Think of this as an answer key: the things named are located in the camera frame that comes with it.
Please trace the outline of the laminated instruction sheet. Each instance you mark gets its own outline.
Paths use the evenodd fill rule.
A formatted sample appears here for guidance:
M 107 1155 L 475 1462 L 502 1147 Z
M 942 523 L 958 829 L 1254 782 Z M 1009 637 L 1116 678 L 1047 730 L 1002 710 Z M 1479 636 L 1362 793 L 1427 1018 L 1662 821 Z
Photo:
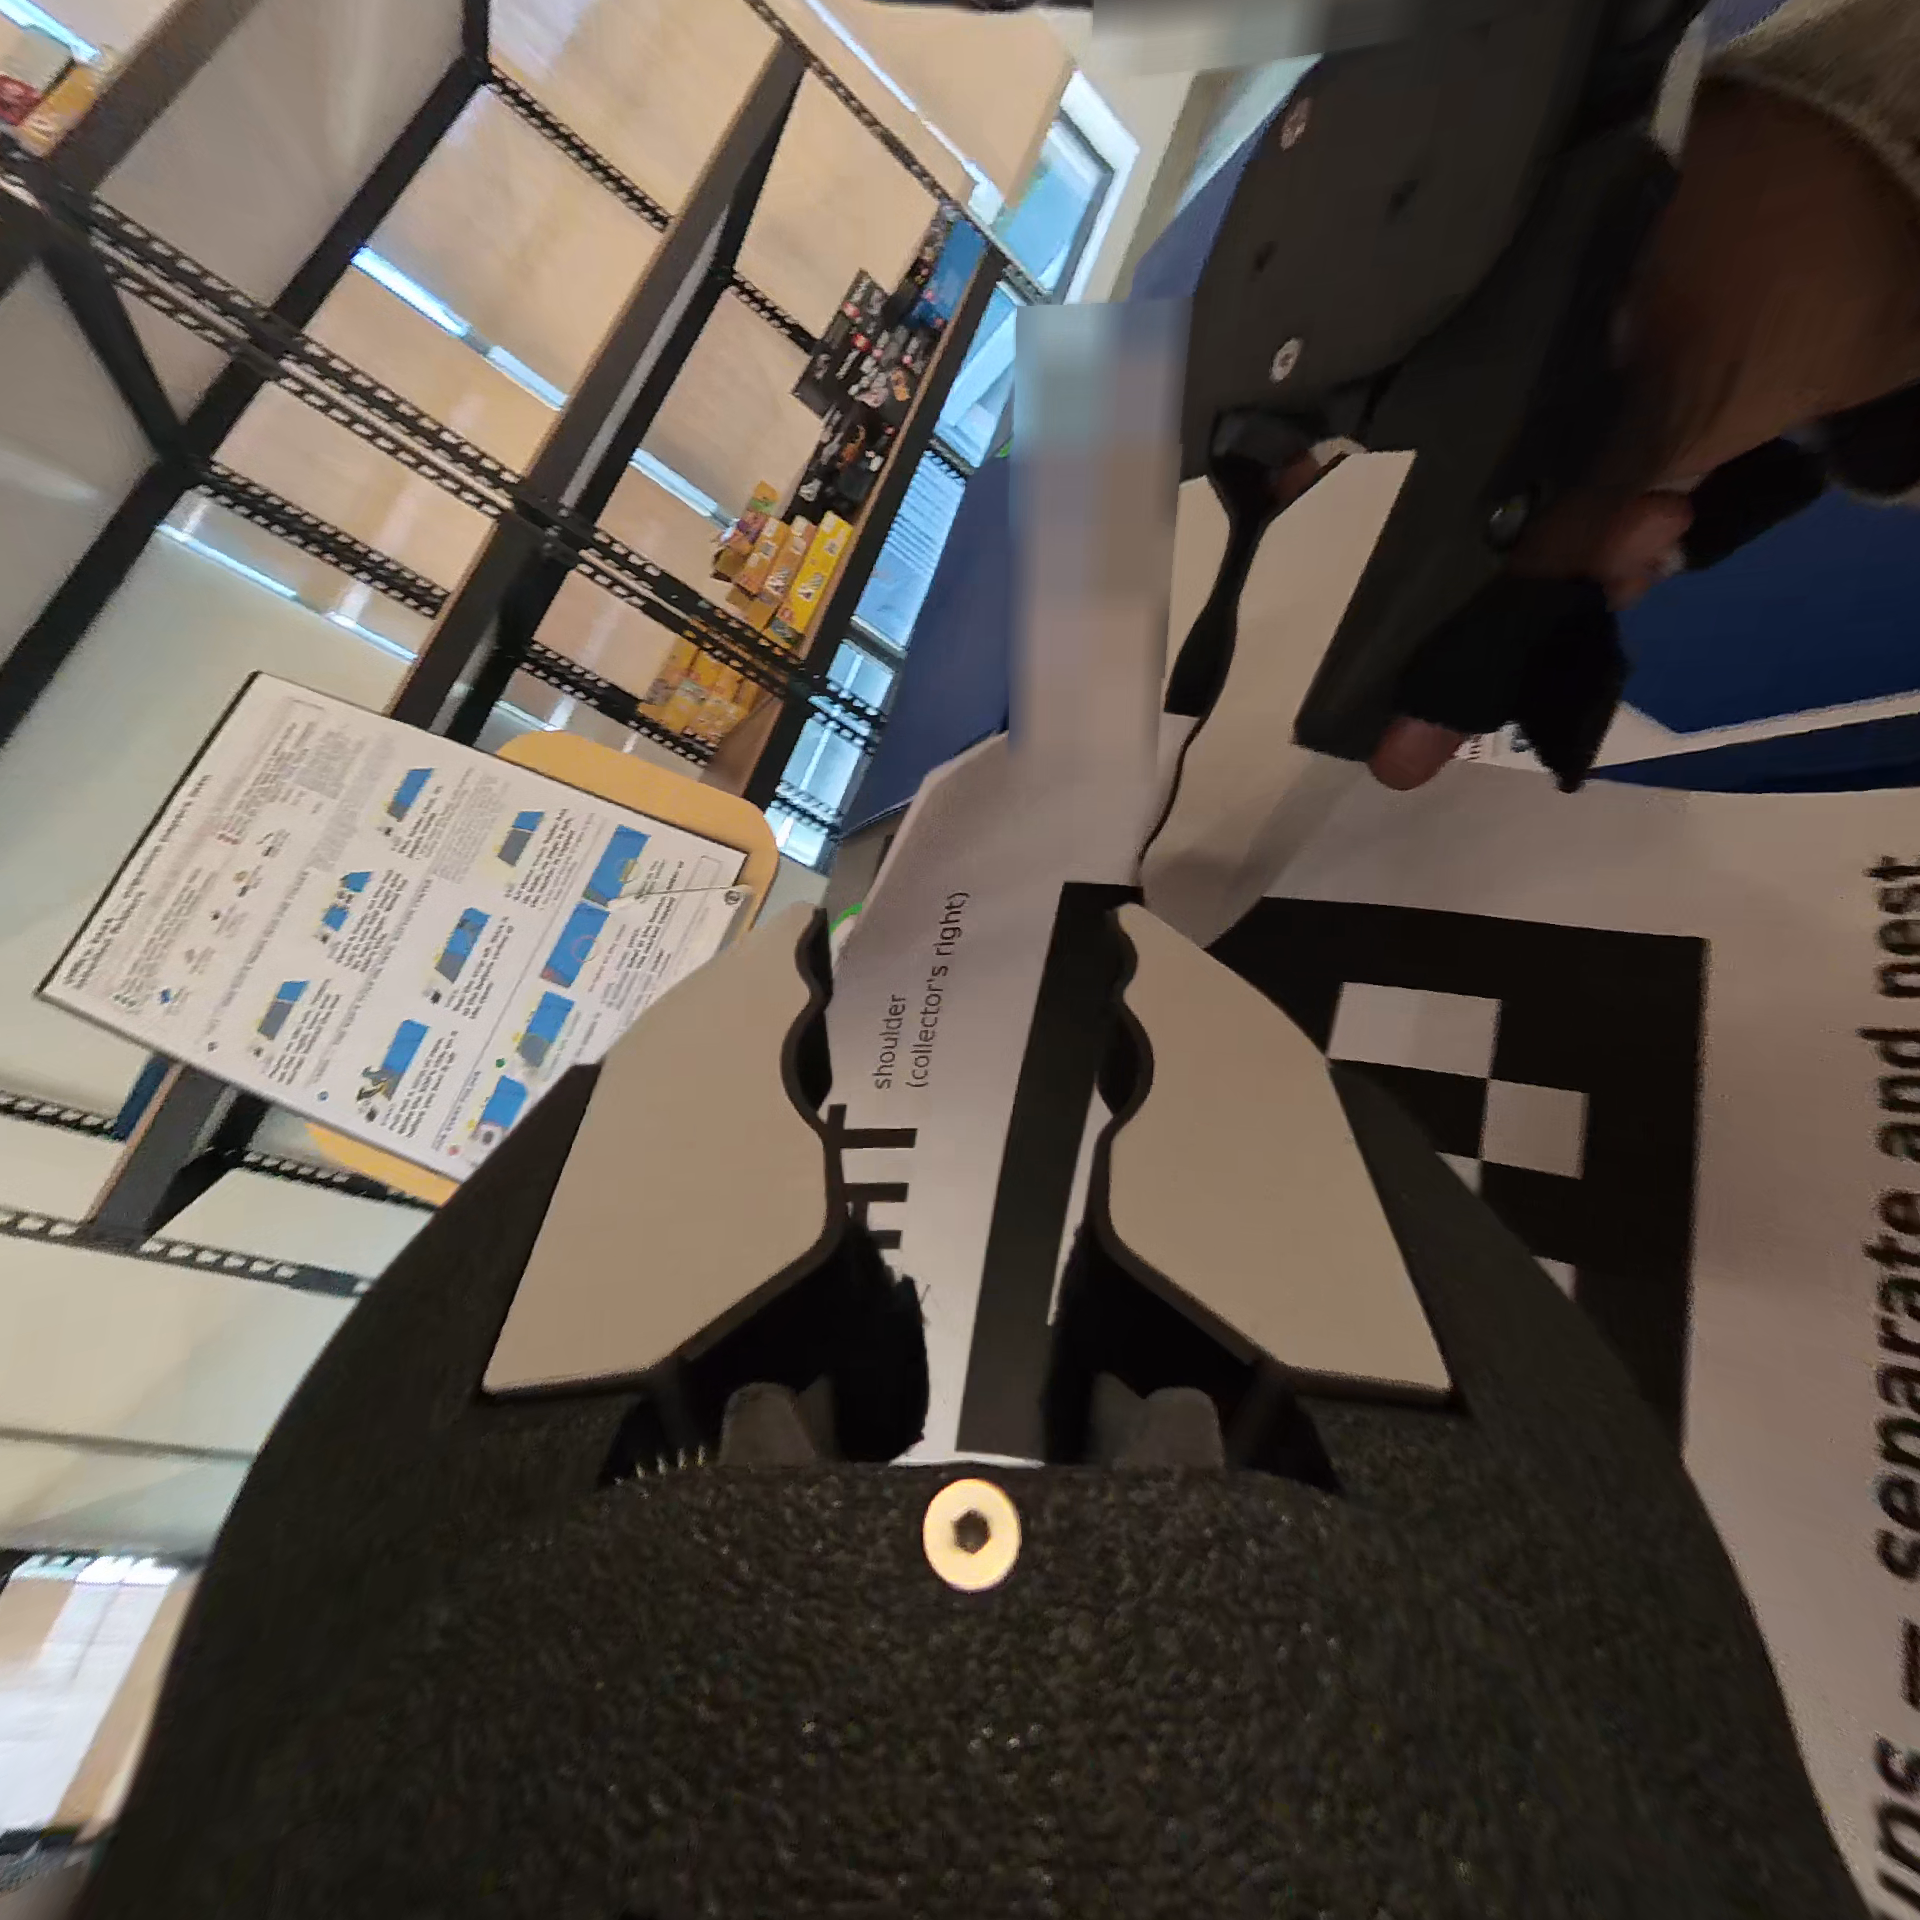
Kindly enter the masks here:
M 440 1202 L 753 921 L 778 857 L 614 788 L 657 774 L 254 673 L 36 996 Z

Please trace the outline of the white sheet with black marker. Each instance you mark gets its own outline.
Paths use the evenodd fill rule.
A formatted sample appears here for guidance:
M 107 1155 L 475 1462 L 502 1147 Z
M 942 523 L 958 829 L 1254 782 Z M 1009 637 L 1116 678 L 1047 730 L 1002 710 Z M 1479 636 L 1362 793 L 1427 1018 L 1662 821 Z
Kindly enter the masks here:
M 1616 1344 L 1760 1620 L 1866 1915 L 1916 1915 L 1916 790 L 1459 766 L 1350 788 L 1216 945 Z M 856 1217 L 930 1317 L 923 1456 L 1041 1357 L 980 1280 L 1066 865 L 993 760 L 936 778 L 833 1010 Z

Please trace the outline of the group of dark small packets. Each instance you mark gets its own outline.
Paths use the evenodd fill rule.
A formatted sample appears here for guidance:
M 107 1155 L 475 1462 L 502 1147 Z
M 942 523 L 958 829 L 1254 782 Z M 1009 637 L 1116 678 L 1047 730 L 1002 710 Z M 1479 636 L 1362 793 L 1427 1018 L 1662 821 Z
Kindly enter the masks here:
M 894 286 L 856 275 L 794 388 L 819 434 L 786 520 L 864 512 L 985 246 L 966 218 L 939 212 Z

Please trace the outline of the person's right forearm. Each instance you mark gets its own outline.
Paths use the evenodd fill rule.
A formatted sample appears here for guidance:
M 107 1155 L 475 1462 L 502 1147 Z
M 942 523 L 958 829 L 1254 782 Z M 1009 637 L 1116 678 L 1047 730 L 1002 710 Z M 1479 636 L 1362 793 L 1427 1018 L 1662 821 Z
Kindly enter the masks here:
M 1802 105 L 1862 141 L 1918 198 L 1918 5 L 1791 2 L 1704 75 Z

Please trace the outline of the person's right hand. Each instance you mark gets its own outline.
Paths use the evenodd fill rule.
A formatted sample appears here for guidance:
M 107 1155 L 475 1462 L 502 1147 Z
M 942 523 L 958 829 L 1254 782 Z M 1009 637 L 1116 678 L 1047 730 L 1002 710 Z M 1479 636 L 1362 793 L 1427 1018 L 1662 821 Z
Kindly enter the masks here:
M 1705 81 L 1622 352 L 1619 430 L 1516 571 L 1624 612 L 1683 570 L 1710 476 L 1799 434 L 1850 492 L 1916 507 L 1916 194 L 1832 114 Z

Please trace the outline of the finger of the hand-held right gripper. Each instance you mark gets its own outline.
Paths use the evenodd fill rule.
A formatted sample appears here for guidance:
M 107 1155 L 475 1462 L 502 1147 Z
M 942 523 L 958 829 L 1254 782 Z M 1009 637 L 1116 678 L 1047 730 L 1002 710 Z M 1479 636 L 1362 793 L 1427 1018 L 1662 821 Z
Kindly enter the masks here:
M 1168 714 L 1210 714 L 1226 685 L 1241 592 L 1278 505 L 1268 476 L 1202 476 L 1178 493 L 1168 589 Z
M 1418 462 L 1409 449 L 1350 451 L 1289 501 L 1249 464 L 1192 486 L 1220 532 L 1192 614 L 1196 753 L 1303 748 L 1303 710 Z

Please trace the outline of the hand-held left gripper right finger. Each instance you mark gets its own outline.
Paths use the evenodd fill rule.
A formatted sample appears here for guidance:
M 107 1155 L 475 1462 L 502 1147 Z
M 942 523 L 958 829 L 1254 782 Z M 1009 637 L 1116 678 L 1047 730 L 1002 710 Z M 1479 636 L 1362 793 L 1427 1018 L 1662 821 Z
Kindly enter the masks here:
M 1136 1081 L 1090 1194 L 1118 1261 L 1308 1385 L 1447 1402 L 1449 1366 L 1323 1054 L 1140 904 L 1114 921 Z

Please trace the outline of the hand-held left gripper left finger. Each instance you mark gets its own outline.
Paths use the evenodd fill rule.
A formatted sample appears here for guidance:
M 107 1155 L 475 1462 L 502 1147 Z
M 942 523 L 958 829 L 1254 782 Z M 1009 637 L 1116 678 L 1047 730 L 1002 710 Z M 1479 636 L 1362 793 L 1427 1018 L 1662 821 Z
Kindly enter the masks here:
M 614 1045 L 482 1390 L 636 1384 L 711 1347 L 835 1244 L 825 912 L 795 904 Z

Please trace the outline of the window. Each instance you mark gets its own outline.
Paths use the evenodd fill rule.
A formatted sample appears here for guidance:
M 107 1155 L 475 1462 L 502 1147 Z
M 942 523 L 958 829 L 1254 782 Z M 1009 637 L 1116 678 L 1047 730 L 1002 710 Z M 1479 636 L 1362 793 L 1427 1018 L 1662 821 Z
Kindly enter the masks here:
M 1059 113 L 1043 138 L 1034 176 L 993 224 L 1006 253 L 1038 284 L 1041 299 L 1071 293 L 1114 189 L 1114 160 L 1079 120 Z M 1018 313 L 1030 302 L 1010 277 L 993 289 L 848 634 L 825 668 L 824 700 L 808 717 L 766 809 L 783 857 L 812 874 L 828 868 L 970 480 L 996 445 L 1015 386 Z

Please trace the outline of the black metal shelf rack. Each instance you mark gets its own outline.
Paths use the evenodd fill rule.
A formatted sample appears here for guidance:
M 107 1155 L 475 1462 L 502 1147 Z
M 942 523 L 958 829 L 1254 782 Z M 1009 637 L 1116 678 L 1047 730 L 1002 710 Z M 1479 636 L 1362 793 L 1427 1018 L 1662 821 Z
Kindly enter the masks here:
M 993 289 L 995 180 L 881 53 L 1041 158 L 1043 17 L 831 5 L 6 5 L 114 70 L 6 136 L 6 1277 L 343 1296 L 243 1202 L 338 1194 L 292 1115 L 36 1001 L 254 673 L 435 736 L 587 740 L 774 805 Z M 819 434 L 858 272 L 988 242 L 808 642 L 713 548 Z M 640 714 L 675 641 L 766 689 L 718 748 Z

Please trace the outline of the group of yellow snack boxes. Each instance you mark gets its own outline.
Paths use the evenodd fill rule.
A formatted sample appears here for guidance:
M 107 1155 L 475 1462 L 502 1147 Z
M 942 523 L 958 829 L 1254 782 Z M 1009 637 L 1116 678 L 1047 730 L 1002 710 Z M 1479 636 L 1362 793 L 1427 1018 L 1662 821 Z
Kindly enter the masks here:
M 766 689 L 753 676 L 694 641 L 675 641 L 640 696 L 640 714 L 668 733 L 713 749 L 763 701 Z
M 778 486 L 758 483 L 713 548 L 711 584 L 735 618 L 795 653 L 848 550 L 854 523 L 838 512 L 783 520 L 778 505 Z

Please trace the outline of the group of colourful snack packets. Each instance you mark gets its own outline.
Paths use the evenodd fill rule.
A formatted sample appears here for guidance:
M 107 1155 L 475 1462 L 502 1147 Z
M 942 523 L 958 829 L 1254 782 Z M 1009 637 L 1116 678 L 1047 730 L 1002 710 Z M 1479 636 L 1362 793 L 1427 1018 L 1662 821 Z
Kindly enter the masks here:
M 84 53 L 31 22 L 2 18 L 2 131 L 44 158 L 106 93 L 113 53 Z

